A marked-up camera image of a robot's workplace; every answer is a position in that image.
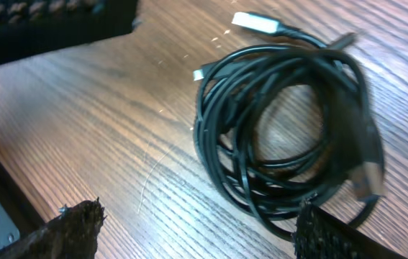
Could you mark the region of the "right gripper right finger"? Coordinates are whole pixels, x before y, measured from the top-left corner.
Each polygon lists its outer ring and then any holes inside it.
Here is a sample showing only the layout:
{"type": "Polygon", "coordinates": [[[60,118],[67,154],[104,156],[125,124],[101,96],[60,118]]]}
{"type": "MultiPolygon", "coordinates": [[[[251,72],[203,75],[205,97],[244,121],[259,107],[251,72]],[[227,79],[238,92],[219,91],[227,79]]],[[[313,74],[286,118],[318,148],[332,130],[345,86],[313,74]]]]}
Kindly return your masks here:
{"type": "Polygon", "coordinates": [[[292,240],[298,259],[405,259],[309,201],[301,203],[292,240]]]}

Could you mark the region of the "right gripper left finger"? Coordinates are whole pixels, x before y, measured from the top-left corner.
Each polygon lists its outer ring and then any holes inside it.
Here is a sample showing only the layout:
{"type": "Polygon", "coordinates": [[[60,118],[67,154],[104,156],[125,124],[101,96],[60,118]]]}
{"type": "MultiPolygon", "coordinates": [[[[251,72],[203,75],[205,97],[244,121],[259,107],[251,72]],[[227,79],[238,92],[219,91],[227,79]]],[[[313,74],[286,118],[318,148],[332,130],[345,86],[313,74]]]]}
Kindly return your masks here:
{"type": "Polygon", "coordinates": [[[38,230],[0,250],[0,259],[94,259],[106,216],[98,199],[63,207],[38,230]]]}

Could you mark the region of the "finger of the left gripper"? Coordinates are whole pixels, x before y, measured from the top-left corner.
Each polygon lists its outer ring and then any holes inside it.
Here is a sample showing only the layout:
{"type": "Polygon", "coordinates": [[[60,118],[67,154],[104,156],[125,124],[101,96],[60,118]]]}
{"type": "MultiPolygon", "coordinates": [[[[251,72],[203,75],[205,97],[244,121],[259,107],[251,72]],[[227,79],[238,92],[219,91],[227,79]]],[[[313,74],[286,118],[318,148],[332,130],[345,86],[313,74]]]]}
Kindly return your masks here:
{"type": "Polygon", "coordinates": [[[131,33],[139,0],[0,0],[0,65],[131,33]]]}

